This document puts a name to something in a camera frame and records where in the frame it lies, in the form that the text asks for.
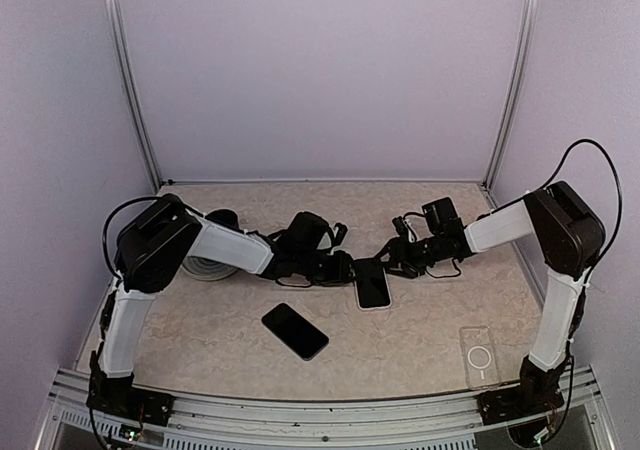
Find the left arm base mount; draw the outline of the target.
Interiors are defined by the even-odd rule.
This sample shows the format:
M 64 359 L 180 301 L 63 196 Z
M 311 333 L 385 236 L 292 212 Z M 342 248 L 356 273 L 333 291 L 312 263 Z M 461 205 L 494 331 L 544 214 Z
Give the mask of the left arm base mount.
M 130 388 L 111 393 L 91 391 L 87 406 L 138 423 L 166 427 L 174 402 L 175 398 L 168 393 Z

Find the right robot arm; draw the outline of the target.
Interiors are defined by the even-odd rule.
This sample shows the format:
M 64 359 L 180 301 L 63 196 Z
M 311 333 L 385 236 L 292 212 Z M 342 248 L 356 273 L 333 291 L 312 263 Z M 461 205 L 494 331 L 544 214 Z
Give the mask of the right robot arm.
M 547 289 L 536 339 L 511 393 L 518 412 L 535 412 L 555 391 L 569 360 L 590 274 L 603 252 L 603 223 L 565 181 L 527 193 L 470 224 L 462 222 L 449 197 L 423 205 L 422 216 L 431 233 L 424 239 L 412 236 L 405 217 L 393 219 L 397 235 L 374 257 L 388 273 L 414 279 L 438 262 L 459 263 L 536 237 L 547 266 Z

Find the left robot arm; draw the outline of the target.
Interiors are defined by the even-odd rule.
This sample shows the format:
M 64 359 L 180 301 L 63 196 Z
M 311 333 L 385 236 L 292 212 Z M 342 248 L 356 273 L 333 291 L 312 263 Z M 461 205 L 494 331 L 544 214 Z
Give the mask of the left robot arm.
M 143 324 L 156 295 L 179 270 L 202 279 L 203 263 L 227 266 L 282 285 L 301 276 L 307 286 L 334 287 L 355 278 L 353 259 L 341 250 L 342 223 L 300 212 L 289 226 L 269 235 L 204 215 L 175 194 L 145 198 L 147 208 L 116 238 L 116 252 L 103 255 L 112 274 L 100 317 L 100 343 L 90 358 L 94 375 L 106 378 L 99 394 L 121 415 L 140 404 L 134 358 Z

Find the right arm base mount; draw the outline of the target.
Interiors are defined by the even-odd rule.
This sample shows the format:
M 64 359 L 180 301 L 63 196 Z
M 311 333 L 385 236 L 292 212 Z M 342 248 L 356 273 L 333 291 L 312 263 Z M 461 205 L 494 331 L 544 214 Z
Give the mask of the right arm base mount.
M 536 415 L 564 405 L 560 391 L 552 390 L 542 397 L 528 399 L 520 387 L 482 392 L 477 397 L 484 425 L 493 425 Z

